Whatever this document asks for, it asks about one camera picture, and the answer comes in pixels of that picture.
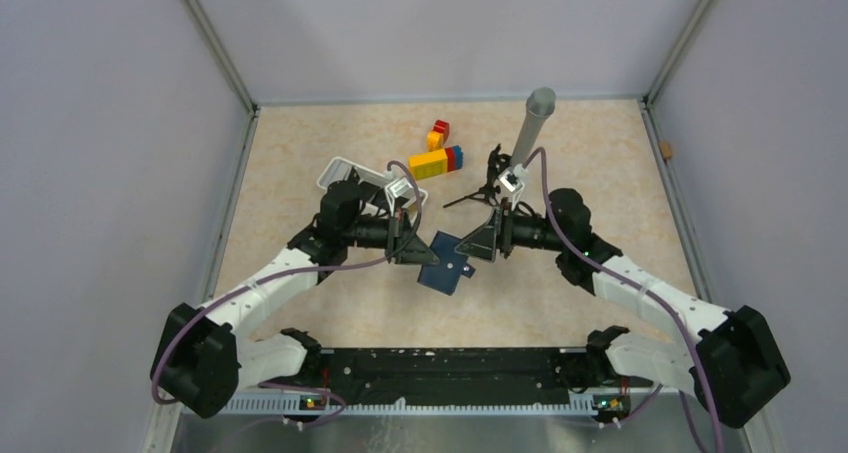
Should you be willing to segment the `blue leather card holder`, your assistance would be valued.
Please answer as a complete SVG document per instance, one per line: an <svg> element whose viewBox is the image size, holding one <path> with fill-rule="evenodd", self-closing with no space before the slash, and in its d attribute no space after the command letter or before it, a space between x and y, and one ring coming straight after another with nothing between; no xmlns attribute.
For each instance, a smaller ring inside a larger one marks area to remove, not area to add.
<svg viewBox="0 0 848 453"><path fill-rule="evenodd" d="M452 296L464 278L472 278L476 272L469 257L457 253L455 248L460 239L443 231L437 231L429 248L437 255L435 265L422 266L417 283L446 296Z"/></svg>

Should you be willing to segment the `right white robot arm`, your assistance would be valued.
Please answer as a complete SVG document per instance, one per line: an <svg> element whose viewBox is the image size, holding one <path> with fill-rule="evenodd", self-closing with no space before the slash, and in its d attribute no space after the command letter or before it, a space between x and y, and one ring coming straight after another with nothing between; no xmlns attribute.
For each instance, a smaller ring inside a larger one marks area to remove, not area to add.
<svg viewBox="0 0 848 453"><path fill-rule="evenodd" d="M495 206L489 219L463 237L456 252L488 262L517 247L557 252L555 263L572 285L618 304L664 331L665 341L610 327L587 341L589 377L612 385L639 377L694 397L724 426L740 429L791 382L791 374L762 313L730 310L655 277L591 226L591 212L574 189L547 196L545 215Z"/></svg>

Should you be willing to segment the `black mini tripod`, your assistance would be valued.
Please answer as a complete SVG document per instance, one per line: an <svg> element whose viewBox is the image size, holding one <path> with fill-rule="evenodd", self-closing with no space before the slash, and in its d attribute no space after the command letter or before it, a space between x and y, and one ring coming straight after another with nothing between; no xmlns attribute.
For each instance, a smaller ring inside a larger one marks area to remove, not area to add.
<svg viewBox="0 0 848 453"><path fill-rule="evenodd" d="M510 166L511 161L511 156L509 154L502 153L501 149L502 146L498 143L488 155L485 183L475 192L445 203L443 205L444 209L465 201L479 202L489 206L495 206L497 204L497 195L501 192L498 177Z"/></svg>

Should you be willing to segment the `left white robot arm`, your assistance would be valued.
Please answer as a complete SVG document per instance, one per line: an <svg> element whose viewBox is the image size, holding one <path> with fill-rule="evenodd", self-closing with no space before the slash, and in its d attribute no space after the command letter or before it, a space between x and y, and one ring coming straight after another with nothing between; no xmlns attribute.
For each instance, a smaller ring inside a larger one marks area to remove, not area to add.
<svg viewBox="0 0 848 453"><path fill-rule="evenodd" d="M216 415L240 390L287 377L308 386L319 377L320 359L304 339L277 333L252 341L251 334L288 301L331 274L351 271L352 247L382 251L381 262L435 265L437 255L417 234L421 191L407 178L383 190L385 217L363 213L362 186L332 183L312 221L253 276L199 306L182 303L168 315L151 367L151 394L160 405L180 403L202 418Z"/></svg>

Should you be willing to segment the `grey microphone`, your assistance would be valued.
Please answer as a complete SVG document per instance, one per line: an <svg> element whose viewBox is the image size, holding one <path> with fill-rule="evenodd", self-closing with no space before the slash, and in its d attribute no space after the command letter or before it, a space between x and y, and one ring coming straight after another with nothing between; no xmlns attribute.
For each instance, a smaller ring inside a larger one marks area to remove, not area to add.
<svg viewBox="0 0 848 453"><path fill-rule="evenodd" d="M550 87L536 88L525 102L525 116L511 153L510 165L524 164L549 117L556 109L557 96Z"/></svg>

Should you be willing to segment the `white rectangular tray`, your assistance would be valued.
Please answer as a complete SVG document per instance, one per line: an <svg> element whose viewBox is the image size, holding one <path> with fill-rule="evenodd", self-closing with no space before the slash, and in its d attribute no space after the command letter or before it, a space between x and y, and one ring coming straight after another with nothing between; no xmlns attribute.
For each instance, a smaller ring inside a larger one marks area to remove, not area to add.
<svg viewBox="0 0 848 453"><path fill-rule="evenodd" d="M385 196L385 187L394 180L406 181L406 176L397 170L378 171L347 158L336 156L325 166L316 180L316 185L327 190L332 183L342 180L356 180L361 188L362 212L375 217L386 217L389 214L389 203ZM429 193L419 187L421 201L417 202L414 192L408 188L401 192L395 200L395 206L402 206L409 212L410 220L414 221L418 211L427 203Z"/></svg>

